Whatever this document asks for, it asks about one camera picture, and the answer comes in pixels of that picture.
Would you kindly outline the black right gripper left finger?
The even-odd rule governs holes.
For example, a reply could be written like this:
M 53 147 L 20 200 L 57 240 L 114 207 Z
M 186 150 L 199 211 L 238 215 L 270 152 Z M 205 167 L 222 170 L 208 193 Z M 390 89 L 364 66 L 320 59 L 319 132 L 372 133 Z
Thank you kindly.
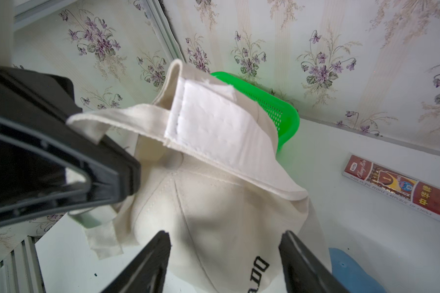
M 159 231 L 103 293 L 162 293 L 171 252 L 169 233 Z

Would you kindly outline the light blue baseball cap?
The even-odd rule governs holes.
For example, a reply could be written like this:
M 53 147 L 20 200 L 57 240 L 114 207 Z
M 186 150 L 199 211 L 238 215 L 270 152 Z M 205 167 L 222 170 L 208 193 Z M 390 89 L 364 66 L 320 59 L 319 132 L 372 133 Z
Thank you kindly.
M 332 275 L 350 293 L 385 293 L 386 290 L 348 254 L 329 248 Z

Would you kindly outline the white baseball cap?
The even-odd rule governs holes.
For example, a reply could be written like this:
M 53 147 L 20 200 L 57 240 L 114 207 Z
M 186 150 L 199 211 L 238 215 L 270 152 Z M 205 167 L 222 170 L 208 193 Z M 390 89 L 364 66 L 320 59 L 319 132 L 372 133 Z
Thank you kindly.
M 85 230 L 101 260 L 164 230 L 178 278 L 208 293 L 259 292 L 283 271 L 279 244 L 289 230 L 331 270 L 308 192 L 276 159 L 272 119 L 231 85 L 177 59 L 153 103 L 67 124 L 93 143 L 113 127 L 138 137 L 139 190 Z

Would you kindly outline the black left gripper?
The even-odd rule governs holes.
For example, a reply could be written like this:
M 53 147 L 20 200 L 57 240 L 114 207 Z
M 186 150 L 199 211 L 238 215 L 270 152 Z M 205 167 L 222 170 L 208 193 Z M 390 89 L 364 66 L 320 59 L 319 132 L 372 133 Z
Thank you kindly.
M 105 125 L 65 123 L 82 109 L 71 80 L 0 67 L 0 228 L 118 203 L 141 167 Z

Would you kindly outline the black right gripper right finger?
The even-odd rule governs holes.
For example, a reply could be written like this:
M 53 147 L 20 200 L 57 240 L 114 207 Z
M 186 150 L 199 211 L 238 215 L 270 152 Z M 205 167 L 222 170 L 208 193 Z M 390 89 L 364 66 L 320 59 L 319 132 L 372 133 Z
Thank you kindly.
M 348 291 L 294 232 L 287 230 L 282 235 L 279 252 L 288 293 L 346 293 Z

